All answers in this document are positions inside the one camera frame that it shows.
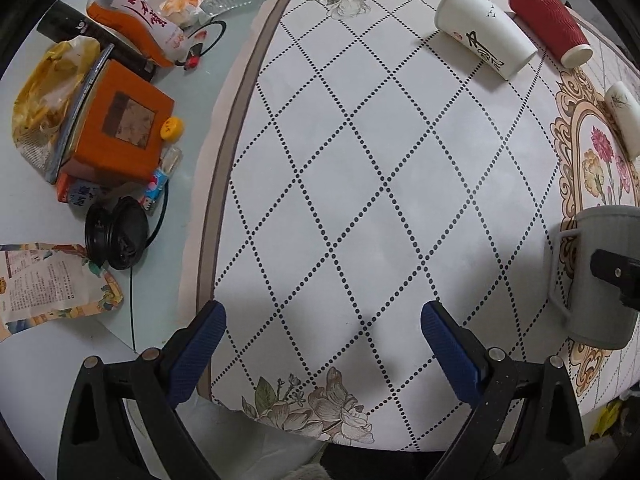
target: screw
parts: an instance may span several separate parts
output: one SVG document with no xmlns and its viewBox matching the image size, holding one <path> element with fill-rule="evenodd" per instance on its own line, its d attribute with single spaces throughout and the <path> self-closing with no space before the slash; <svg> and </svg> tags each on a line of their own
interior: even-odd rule
<svg viewBox="0 0 640 480">
<path fill-rule="evenodd" d="M 562 361 L 562 358 L 558 357 L 557 355 L 552 355 L 549 358 L 549 362 L 555 368 L 562 368 L 564 366 L 564 361 Z"/>
<path fill-rule="evenodd" d="M 493 347 L 489 348 L 489 357 L 494 361 L 500 362 L 506 357 L 506 354 L 502 348 Z"/>
<path fill-rule="evenodd" d="M 142 352 L 142 358 L 145 361 L 153 361 L 158 358 L 160 355 L 160 351 L 157 348 L 147 348 L 144 352 Z"/>
<path fill-rule="evenodd" d="M 97 364 L 98 364 L 98 358 L 95 355 L 89 356 L 87 359 L 84 360 L 85 368 L 93 368 Z"/>
</svg>

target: wire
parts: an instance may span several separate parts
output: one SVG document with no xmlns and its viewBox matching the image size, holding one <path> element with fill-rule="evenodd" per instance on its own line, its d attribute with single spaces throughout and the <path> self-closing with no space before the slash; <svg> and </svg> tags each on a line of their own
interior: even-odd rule
<svg viewBox="0 0 640 480">
<path fill-rule="evenodd" d="M 158 219 L 158 223 L 156 224 L 154 231 L 151 233 L 151 236 L 146 239 L 145 249 L 153 243 L 153 241 L 158 236 L 158 233 L 160 232 L 162 222 L 164 221 L 164 215 L 166 214 L 166 205 L 168 202 L 169 183 L 166 182 L 164 184 L 164 199 L 162 200 L 162 210 L 160 211 L 160 218 Z M 133 330 L 133 266 L 129 267 L 129 314 L 131 323 L 131 345 L 133 346 L 133 351 L 136 352 L 136 335 L 135 330 Z"/>
<path fill-rule="evenodd" d="M 158 223 L 154 228 L 154 231 L 151 233 L 151 236 L 146 239 L 145 249 L 149 247 L 153 243 L 153 241 L 158 236 L 158 232 L 162 227 L 162 222 L 164 221 L 164 214 L 166 213 L 166 204 L 169 201 L 169 182 L 167 181 L 164 184 L 164 202 L 162 202 L 162 211 L 160 212 L 160 218 L 158 219 Z"/>
<path fill-rule="evenodd" d="M 129 317 L 131 320 L 131 345 L 136 351 L 136 335 L 133 330 L 133 266 L 129 267 Z"/>
<path fill-rule="evenodd" d="M 222 27 L 222 29 L 220 30 L 220 34 L 219 36 L 216 38 L 216 41 L 214 41 L 213 43 L 211 43 L 205 50 L 203 50 L 200 53 L 200 57 L 204 56 L 209 50 L 211 50 L 213 47 L 216 46 L 216 44 L 222 39 L 222 36 L 225 35 L 225 31 L 226 31 L 226 22 L 223 22 L 222 20 L 212 20 L 210 22 L 205 23 L 204 25 L 200 26 L 199 28 L 197 28 L 196 30 L 194 30 L 189 36 L 188 38 L 193 37 L 195 34 L 197 34 L 198 32 L 200 32 L 203 28 L 209 27 L 210 25 L 220 25 L 220 27 Z M 176 66 L 184 66 L 184 61 L 176 61 L 175 65 Z"/>
</svg>

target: white paper cup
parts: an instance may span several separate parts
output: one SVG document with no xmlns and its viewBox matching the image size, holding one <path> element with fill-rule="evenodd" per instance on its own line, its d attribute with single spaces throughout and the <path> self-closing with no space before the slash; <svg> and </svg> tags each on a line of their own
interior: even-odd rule
<svg viewBox="0 0 640 480">
<path fill-rule="evenodd" d="M 435 25 L 487 62 L 506 81 L 535 55 L 536 46 L 491 0 L 441 0 Z"/>
<path fill-rule="evenodd" d="M 610 86 L 604 101 L 620 128 L 629 160 L 634 160 L 640 156 L 640 104 L 622 81 Z"/>
</svg>

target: red paper cup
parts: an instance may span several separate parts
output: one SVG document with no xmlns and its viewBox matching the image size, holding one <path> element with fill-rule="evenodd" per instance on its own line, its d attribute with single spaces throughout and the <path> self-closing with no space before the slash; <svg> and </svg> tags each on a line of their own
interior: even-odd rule
<svg viewBox="0 0 640 480">
<path fill-rule="evenodd" d="M 509 0 L 509 6 L 565 68 L 591 59 L 589 41 L 560 0 Z"/>
</svg>

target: plastic bottle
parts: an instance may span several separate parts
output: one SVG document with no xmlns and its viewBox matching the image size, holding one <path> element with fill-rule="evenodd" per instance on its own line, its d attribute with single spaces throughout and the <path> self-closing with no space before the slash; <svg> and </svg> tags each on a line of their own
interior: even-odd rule
<svg viewBox="0 0 640 480">
<path fill-rule="evenodd" d="M 175 168 L 178 167 L 181 160 L 182 151 L 180 148 L 177 146 L 171 146 L 166 150 L 166 153 L 160 162 L 160 166 L 158 166 L 154 171 L 151 181 L 146 186 L 145 194 L 142 199 L 140 199 L 142 209 L 147 212 L 151 211 L 154 204 L 158 201 L 158 198 L 160 198 L 164 185 L 169 180 L 169 177 L 171 177 Z"/>
<path fill-rule="evenodd" d="M 86 13 L 117 30 L 159 66 L 173 66 L 189 51 L 180 27 L 158 16 L 146 0 L 88 0 Z"/>
</svg>

